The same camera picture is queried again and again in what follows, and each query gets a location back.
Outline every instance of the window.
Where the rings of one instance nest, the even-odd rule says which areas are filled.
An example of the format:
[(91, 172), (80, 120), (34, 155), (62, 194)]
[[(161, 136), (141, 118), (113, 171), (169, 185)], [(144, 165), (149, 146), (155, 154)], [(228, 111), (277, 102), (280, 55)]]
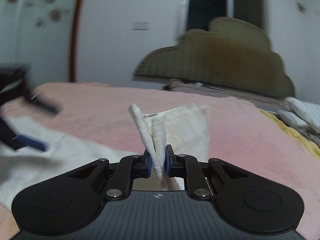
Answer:
[(265, 0), (182, 0), (180, 35), (189, 29), (208, 29), (221, 16), (234, 17), (266, 29)]

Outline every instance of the headboard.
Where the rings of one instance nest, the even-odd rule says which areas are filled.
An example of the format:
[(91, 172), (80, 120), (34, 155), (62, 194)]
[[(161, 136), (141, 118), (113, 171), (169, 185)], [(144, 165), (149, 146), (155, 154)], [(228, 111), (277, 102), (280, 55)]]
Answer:
[(209, 31), (187, 31), (177, 46), (153, 51), (135, 75), (179, 78), (274, 98), (294, 96), (293, 83), (267, 35), (228, 17), (212, 20)]

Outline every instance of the brown wooden trim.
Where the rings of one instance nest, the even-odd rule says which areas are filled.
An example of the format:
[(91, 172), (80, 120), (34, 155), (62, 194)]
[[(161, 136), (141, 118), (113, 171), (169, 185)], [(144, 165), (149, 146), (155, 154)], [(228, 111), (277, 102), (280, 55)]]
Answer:
[(76, 82), (76, 46), (77, 46), (77, 34), (78, 25), (80, 19), (80, 10), (83, 0), (76, 1), (75, 13), (72, 24), (71, 32), (71, 45), (70, 45), (70, 67), (69, 67), (69, 81)]

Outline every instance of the pillow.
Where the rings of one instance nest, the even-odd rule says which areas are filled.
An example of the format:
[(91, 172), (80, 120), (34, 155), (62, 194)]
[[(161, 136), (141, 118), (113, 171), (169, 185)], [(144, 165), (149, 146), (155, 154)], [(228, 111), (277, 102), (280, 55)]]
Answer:
[(288, 126), (292, 127), (295, 130), (303, 130), (303, 131), (310, 131), (310, 126), (303, 121), (300, 117), (298, 117), (296, 114), (289, 112), (289, 111), (283, 111), (280, 110), (278, 112), (280, 119)]
[(290, 108), (302, 118), (316, 133), (320, 133), (320, 106), (300, 101), (293, 97), (284, 99)]

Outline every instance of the pink blanket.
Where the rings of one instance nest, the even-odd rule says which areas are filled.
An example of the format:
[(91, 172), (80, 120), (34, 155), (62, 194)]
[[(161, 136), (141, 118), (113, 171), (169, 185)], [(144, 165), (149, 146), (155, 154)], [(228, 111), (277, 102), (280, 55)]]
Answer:
[(85, 83), (47, 83), (37, 91), (60, 102), (62, 113), (51, 118), (16, 100), (5, 106), (5, 114), (29, 115), (48, 128), (139, 153), (143, 153), (144, 147), (128, 113), (129, 105), (135, 103), (143, 113), (150, 114), (191, 102), (208, 105), (209, 157), (223, 159), (296, 190), (305, 203), (298, 232), (309, 240), (320, 238), (320, 162), (245, 101)]

